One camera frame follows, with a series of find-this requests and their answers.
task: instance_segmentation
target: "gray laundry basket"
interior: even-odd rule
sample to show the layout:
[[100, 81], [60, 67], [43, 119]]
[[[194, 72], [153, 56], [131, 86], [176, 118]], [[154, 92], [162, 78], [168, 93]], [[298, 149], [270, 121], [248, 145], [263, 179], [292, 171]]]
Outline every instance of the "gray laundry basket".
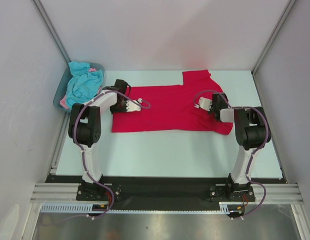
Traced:
[[[105, 75], [105, 69], [103, 66], [101, 66], [98, 63], [90, 63], [90, 67], [96, 70], [101, 70], [103, 72], [103, 75]], [[65, 109], [60, 105], [60, 100], [64, 98], [64, 96], [66, 95], [66, 91], [67, 91], [67, 86], [68, 86], [68, 82], [70, 81], [70, 79], [73, 76], [70, 73], [70, 68], [67, 67], [67, 69], [65, 70], [63, 77], [60, 80], [59, 86], [57, 88], [55, 97], [54, 97], [54, 106], [58, 109], [60, 109], [61, 111], [70, 113], [71, 109]]]

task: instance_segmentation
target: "turquoise towel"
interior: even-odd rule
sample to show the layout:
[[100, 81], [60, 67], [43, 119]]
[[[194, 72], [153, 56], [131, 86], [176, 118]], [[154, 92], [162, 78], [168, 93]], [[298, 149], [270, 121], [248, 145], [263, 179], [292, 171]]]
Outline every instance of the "turquoise towel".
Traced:
[[71, 109], [73, 104], [83, 104], [93, 99], [103, 82], [101, 70], [88, 72], [90, 63], [72, 61], [68, 63], [73, 76], [68, 82], [66, 104]]

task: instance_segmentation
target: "wall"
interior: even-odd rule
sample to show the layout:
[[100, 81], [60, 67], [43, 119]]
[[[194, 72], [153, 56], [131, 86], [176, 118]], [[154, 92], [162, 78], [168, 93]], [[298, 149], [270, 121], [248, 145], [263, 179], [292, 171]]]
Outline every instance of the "wall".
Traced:
[[310, 212], [310, 0], [300, 0], [256, 75], [289, 182]]
[[0, 222], [48, 170], [62, 120], [52, 100], [66, 64], [30, 0], [0, 1]]
[[43, 0], [69, 57], [107, 70], [251, 70], [288, 0]]

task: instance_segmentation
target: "red fabric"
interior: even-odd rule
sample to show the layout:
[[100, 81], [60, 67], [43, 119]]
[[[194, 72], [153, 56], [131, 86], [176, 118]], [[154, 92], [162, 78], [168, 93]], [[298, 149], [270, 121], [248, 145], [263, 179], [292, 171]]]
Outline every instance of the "red fabric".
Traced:
[[[222, 92], [208, 70], [183, 72], [184, 85], [132, 87], [129, 97], [147, 100], [150, 109], [113, 115], [113, 133], [160, 130], [215, 131], [230, 133], [233, 124], [215, 120], [203, 109], [194, 107], [194, 96], [203, 90]], [[212, 99], [212, 93], [202, 97]]]

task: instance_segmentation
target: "white table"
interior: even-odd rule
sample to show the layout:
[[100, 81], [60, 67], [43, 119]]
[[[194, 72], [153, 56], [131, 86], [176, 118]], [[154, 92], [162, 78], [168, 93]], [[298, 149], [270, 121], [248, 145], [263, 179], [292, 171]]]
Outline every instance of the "white table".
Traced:
[[[183, 84], [183, 71], [106, 71], [104, 86], [123, 79], [131, 86]], [[233, 106], [260, 106], [250, 71], [211, 71], [211, 78]], [[102, 116], [102, 136], [97, 143], [105, 176], [227, 177], [234, 167], [238, 144], [235, 129], [228, 136], [212, 131], [151, 131], [111, 133], [110, 111]], [[79, 148], [66, 136], [57, 175], [82, 175]], [[282, 178], [273, 143], [259, 153], [254, 178]]]

